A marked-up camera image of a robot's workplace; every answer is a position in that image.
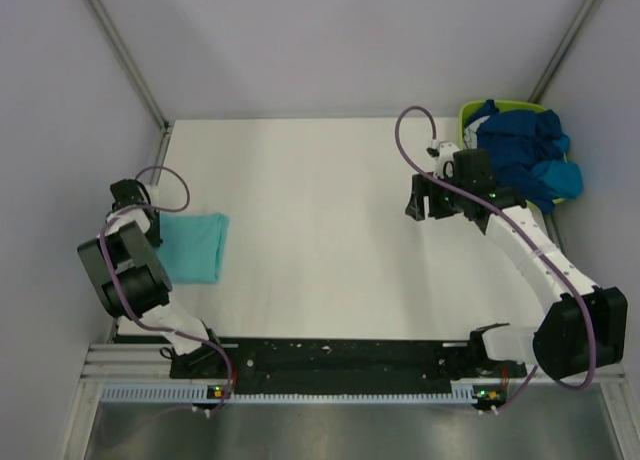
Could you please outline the teal t shirt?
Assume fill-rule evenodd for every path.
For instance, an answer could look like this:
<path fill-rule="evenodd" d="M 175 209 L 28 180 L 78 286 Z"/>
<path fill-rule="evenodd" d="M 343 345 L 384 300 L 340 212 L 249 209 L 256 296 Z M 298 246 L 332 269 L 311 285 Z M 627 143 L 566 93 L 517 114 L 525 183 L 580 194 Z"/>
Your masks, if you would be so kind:
<path fill-rule="evenodd" d="M 157 256 L 176 285 L 219 282 L 230 220 L 221 213 L 161 213 Z"/>

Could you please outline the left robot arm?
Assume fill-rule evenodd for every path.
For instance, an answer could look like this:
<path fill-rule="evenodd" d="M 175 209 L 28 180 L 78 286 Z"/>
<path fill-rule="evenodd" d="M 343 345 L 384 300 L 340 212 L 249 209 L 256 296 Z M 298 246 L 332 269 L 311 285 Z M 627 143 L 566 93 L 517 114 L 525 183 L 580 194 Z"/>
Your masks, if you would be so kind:
<path fill-rule="evenodd" d="M 192 354 L 192 364 L 205 376 L 226 367 L 227 354 L 202 320 L 171 300 L 169 273 L 156 249 L 163 244 L 160 209 L 137 179 L 110 185 L 111 211 L 96 238 L 77 253 L 96 295 L 114 317 L 163 335 L 179 357 Z"/>

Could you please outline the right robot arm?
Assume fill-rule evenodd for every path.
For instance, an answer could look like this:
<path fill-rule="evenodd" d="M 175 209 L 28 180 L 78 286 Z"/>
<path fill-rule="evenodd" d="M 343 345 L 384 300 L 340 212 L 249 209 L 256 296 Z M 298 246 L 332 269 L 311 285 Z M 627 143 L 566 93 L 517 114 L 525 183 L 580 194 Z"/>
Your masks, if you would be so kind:
<path fill-rule="evenodd" d="M 427 150 L 432 172 L 416 171 L 405 209 L 416 221 L 463 215 L 500 248 L 525 279 L 543 315 L 532 326 L 497 323 L 471 336 L 469 368 L 487 376 L 503 361 L 539 366 L 555 381 L 592 377 L 624 355 L 628 302 L 616 287 L 583 274 L 549 239 L 511 187 L 498 186 L 486 151 L 445 142 Z"/>

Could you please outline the light blue t shirt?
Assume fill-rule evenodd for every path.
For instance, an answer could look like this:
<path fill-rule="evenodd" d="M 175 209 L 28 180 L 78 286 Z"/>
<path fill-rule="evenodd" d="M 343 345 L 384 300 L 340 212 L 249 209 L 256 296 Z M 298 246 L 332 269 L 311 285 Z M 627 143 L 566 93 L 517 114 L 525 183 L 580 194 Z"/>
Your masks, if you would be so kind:
<path fill-rule="evenodd" d="M 567 158 L 570 138 L 558 138 L 541 145 L 539 159 L 530 172 L 535 181 L 533 204 L 544 214 L 552 213 L 564 200 L 576 200 L 584 191 L 580 167 Z"/>

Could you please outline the right aluminium frame post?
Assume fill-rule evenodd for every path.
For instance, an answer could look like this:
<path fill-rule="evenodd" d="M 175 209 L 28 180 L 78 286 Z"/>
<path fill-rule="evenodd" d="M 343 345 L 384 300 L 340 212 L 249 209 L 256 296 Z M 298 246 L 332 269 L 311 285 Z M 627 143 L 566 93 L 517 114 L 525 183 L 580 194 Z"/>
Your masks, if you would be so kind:
<path fill-rule="evenodd" d="M 587 29 L 604 0 L 583 0 L 555 48 L 542 74 L 528 96 L 529 103 L 540 104 L 550 89 L 573 47 Z"/>

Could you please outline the aluminium frame post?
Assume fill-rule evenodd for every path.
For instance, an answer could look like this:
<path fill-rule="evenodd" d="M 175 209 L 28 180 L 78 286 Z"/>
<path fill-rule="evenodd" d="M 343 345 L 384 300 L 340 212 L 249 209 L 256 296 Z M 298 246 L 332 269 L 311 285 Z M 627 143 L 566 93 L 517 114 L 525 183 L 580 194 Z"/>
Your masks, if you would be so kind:
<path fill-rule="evenodd" d="M 604 0 L 583 0 L 555 48 L 542 74 L 528 96 L 529 103 L 540 104 L 550 89 L 573 47 L 587 29 Z"/>
<path fill-rule="evenodd" d="M 103 0 L 84 0 L 84 2 L 143 107 L 157 128 L 160 131 L 166 131 L 169 127 L 169 121 L 155 100 L 148 83 L 138 68 L 130 49 L 111 18 Z"/>

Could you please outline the left aluminium frame post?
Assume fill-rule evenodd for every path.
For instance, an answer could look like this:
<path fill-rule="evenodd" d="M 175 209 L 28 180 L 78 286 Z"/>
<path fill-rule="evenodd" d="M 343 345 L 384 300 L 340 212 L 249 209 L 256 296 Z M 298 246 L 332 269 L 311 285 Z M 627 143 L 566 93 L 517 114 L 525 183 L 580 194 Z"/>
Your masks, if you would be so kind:
<path fill-rule="evenodd" d="M 160 131 L 166 131 L 169 127 L 169 121 L 155 100 L 148 83 L 138 68 L 130 49 L 111 18 L 103 0 L 84 0 L 84 2 L 143 107 L 157 128 Z"/>

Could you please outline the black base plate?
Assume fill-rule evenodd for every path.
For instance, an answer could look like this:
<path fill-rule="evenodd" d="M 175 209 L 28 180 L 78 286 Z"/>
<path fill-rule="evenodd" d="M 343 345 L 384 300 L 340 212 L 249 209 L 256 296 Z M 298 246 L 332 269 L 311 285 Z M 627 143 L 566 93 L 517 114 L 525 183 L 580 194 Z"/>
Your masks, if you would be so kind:
<path fill-rule="evenodd" d="M 163 347 L 173 379 L 230 381 L 237 394 L 448 393 L 462 378 L 498 384 L 523 378 L 514 361 L 493 361 L 467 341 L 226 338 L 178 355 Z"/>

